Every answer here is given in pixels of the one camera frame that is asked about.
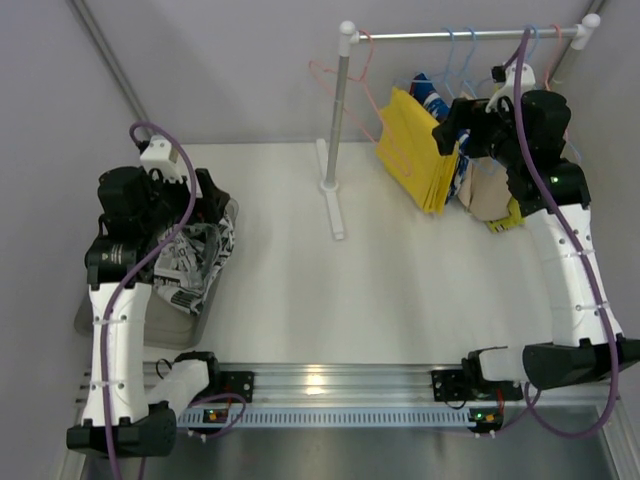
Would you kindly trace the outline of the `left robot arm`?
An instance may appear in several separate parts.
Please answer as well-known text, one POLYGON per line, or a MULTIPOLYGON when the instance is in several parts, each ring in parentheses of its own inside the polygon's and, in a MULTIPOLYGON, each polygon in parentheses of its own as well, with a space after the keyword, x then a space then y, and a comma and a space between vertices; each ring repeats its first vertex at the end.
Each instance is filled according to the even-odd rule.
POLYGON ((81 420, 66 432, 72 451, 111 459, 164 457, 177 418, 192 401, 220 390, 212 352, 178 355, 169 374, 144 386, 147 310, 154 296, 201 313, 233 250, 230 195, 210 173, 186 178, 160 168, 118 167, 97 190, 103 212, 84 263, 93 324, 89 395, 81 420))

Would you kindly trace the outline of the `white clothes rack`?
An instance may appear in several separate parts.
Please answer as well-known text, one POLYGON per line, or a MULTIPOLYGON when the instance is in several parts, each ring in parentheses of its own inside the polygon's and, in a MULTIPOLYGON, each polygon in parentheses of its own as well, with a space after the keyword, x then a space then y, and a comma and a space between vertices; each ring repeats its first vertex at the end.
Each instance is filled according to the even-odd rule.
MULTIPOLYGON (((557 38, 559 40, 568 38, 570 40, 567 49, 562 51, 558 60, 553 64, 552 82, 556 84, 561 82, 559 79, 560 71, 569 66, 578 52, 586 48, 586 45, 600 24, 601 16, 596 12, 591 12, 585 14, 582 20, 572 27, 560 28, 552 26, 546 29, 540 29, 533 25, 528 26, 534 32, 534 37, 537 41, 544 38, 557 38)), ((441 29, 433 32, 370 34, 364 30, 359 30, 351 21, 346 20, 340 24, 338 67, 335 70, 329 70, 325 67, 321 69, 323 73, 329 72, 336 76, 335 87, 333 89, 326 89, 334 100, 330 136, 328 140, 318 139, 316 141, 316 150, 322 175, 320 189, 326 199, 329 224, 334 240, 341 241, 346 238, 346 229, 338 196, 339 184, 336 179, 343 117, 348 116, 358 128, 360 128, 362 133, 365 134, 366 138, 371 137, 363 124, 345 107, 346 87, 350 81, 362 84, 365 90, 369 89, 367 72, 372 58, 367 58, 359 77, 351 77, 349 75, 349 63, 352 48, 364 41, 369 43, 370 52, 374 51, 374 46, 377 41, 448 41, 455 43, 460 40, 477 43, 479 40, 515 39, 519 37, 522 32, 522 30, 514 29, 486 31, 476 31, 474 29, 467 29, 465 31, 441 29)))

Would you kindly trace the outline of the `yellow green garment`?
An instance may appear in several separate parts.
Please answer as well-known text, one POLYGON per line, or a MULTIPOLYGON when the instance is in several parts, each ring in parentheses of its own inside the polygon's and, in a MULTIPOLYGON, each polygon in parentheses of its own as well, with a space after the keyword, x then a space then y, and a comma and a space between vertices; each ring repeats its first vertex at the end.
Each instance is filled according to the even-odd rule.
POLYGON ((515 198, 511 198, 507 205, 507 216, 497 220, 486 222, 486 226, 492 233, 504 233, 508 230, 523 226, 525 220, 522 217, 520 206, 515 198))

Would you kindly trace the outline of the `blue patterned garment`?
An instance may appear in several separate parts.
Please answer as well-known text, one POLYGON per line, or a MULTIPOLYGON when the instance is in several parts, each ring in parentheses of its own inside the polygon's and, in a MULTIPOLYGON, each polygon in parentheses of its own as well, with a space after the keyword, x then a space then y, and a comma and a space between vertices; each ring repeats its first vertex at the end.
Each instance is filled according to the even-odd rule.
MULTIPOLYGON (((425 73, 418 73, 413 77, 409 93, 439 123, 446 120, 450 107, 425 73)), ((468 208, 470 203, 469 185, 466 183, 467 174, 470 172, 470 160, 463 151, 468 143, 468 137, 465 130, 460 131, 457 135, 458 155, 447 194, 447 201, 457 197, 465 208, 468 208)))

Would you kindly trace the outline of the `aluminium mounting rail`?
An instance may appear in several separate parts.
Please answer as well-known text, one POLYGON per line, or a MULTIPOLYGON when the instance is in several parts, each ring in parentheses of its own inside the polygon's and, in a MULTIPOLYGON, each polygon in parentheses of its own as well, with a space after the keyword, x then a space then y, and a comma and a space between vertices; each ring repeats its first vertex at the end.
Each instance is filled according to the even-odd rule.
POLYGON ((492 404, 523 402, 524 383, 479 387, 454 365, 224 364, 216 393, 254 405, 492 404))

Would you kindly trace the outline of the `beige garment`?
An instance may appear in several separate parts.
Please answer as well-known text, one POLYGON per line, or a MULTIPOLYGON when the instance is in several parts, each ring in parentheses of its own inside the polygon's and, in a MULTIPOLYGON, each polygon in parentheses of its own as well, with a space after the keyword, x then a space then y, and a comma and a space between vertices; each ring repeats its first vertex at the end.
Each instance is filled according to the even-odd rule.
POLYGON ((479 221, 506 218, 512 198, 507 185, 506 169, 489 157, 471 161, 457 197, 479 221))

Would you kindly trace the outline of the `aluminium frame post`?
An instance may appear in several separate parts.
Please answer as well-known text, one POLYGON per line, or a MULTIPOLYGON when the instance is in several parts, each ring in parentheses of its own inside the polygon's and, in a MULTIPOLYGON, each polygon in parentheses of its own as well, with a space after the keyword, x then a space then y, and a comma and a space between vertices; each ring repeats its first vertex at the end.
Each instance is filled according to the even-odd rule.
POLYGON ((89 4, 83 0, 67 0, 66 4, 134 119, 148 121, 146 109, 89 4))

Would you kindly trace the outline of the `newspaper print trousers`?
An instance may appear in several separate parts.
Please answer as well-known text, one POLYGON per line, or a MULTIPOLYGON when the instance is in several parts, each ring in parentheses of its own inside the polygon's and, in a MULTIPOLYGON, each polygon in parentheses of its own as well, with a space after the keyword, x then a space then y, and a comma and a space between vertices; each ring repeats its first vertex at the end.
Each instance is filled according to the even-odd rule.
POLYGON ((199 316, 235 246, 237 202, 231 200, 217 223, 187 224, 163 248, 154 265, 155 293, 174 309, 199 316))

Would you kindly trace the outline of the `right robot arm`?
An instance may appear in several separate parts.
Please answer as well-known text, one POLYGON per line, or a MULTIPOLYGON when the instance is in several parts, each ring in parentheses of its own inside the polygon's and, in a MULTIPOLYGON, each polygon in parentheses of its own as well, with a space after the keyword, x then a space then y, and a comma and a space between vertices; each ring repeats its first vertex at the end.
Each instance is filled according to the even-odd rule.
POLYGON ((566 99, 532 90, 514 105, 503 96, 459 98, 432 135, 450 153, 462 135, 472 158, 505 167, 507 185, 532 235, 550 300, 552 339, 469 353, 464 369, 482 386, 529 382, 539 390, 609 379, 639 362, 639 342, 617 323, 591 237, 590 193, 580 166, 563 157, 571 119, 566 99))

